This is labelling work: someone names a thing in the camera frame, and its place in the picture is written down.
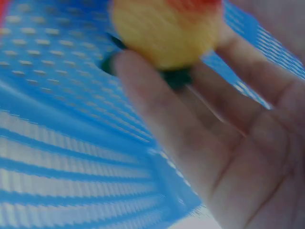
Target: plastic crate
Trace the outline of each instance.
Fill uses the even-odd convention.
[[[105,36],[113,33],[107,4],[12,0],[7,6],[0,40],[0,229],[162,229],[203,204],[119,80],[96,67],[116,49]],[[225,6],[235,31],[305,75],[255,19]],[[204,61],[264,103],[215,54]]]

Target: yellow ball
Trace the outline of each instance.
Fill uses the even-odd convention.
[[[221,0],[113,0],[112,22],[125,45],[159,70],[197,62],[219,40]]]

